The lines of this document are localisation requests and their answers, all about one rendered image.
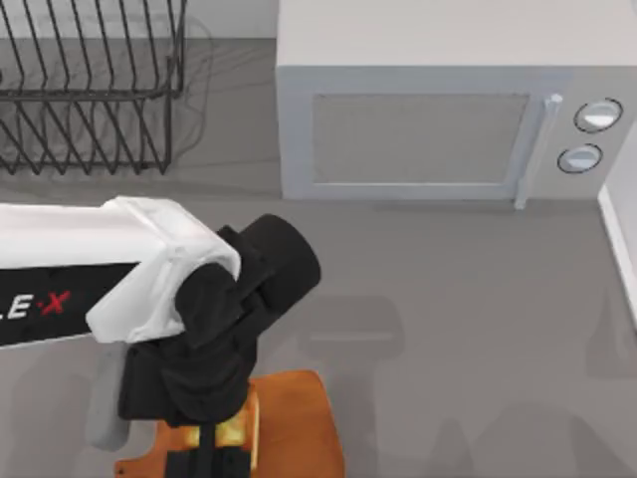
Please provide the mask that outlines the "pale microwave oven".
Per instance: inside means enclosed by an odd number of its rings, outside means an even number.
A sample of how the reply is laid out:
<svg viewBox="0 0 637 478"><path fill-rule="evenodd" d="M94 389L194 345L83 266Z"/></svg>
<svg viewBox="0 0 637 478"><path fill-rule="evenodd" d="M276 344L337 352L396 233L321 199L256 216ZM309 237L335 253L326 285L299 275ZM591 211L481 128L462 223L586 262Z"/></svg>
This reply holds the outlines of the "pale microwave oven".
<svg viewBox="0 0 637 478"><path fill-rule="evenodd" d="M572 77L528 202L588 201L637 120L637 0L281 0L280 66L565 68ZM618 101L622 118L578 130L577 110L603 99ZM557 167L587 143L603 151L594 169Z"/></svg>

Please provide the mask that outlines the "orange wooden cutting board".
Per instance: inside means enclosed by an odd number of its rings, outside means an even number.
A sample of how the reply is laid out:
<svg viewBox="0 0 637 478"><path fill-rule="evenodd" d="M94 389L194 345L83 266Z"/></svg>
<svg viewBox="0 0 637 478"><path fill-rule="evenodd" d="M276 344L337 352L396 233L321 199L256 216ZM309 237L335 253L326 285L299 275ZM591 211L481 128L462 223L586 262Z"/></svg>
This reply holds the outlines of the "orange wooden cutting board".
<svg viewBox="0 0 637 478"><path fill-rule="evenodd" d="M291 370L250 382L260 402L258 465L250 478L346 478L342 446L319 375ZM202 449L203 443L199 427L159 421L149 450L116 462L113 478L165 478L170 451Z"/></svg>

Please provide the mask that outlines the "microwave oven door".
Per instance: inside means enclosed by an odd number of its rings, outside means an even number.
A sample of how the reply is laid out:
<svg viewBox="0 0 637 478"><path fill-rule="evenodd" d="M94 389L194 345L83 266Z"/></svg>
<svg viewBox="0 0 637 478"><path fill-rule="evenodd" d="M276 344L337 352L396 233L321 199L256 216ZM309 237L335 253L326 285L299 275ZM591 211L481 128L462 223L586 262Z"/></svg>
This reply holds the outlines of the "microwave oven door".
<svg viewBox="0 0 637 478"><path fill-rule="evenodd" d="M547 67L280 66L283 193L292 199L511 200Z"/></svg>

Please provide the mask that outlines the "yellow bread slice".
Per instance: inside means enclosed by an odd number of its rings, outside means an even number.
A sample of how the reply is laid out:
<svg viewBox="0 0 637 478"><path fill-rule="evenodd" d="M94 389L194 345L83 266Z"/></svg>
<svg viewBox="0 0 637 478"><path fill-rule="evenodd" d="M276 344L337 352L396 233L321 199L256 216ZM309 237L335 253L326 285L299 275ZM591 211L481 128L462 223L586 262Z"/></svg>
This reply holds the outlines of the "yellow bread slice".
<svg viewBox="0 0 637 478"><path fill-rule="evenodd" d="M260 402L256 386L249 383L247 398L239 411L214 428L210 467L221 474L238 469L250 474L257 468L260 433Z"/></svg>

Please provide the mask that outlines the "large microwave knob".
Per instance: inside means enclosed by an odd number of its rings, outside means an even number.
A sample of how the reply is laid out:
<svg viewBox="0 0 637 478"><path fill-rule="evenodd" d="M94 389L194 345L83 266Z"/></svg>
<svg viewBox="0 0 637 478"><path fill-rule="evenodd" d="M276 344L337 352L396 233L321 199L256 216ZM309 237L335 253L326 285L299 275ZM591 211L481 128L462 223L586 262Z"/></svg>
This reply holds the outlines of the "large microwave knob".
<svg viewBox="0 0 637 478"><path fill-rule="evenodd" d="M582 132L594 134L613 127L623 116L622 105L603 99L582 105L574 115L574 125Z"/></svg>

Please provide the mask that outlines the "small microwave knob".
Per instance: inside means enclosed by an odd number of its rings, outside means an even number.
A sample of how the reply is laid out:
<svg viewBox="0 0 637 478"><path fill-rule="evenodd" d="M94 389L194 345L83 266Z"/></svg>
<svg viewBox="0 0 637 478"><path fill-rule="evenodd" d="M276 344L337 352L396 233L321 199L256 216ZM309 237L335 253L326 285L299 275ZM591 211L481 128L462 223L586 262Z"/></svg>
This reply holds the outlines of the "small microwave knob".
<svg viewBox="0 0 637 478"><path fill-rule="evenodd" d="M581 174L594 169L602 160L603 151L587 143L564 150L557 158L557 167L566 174Z"/></svg>

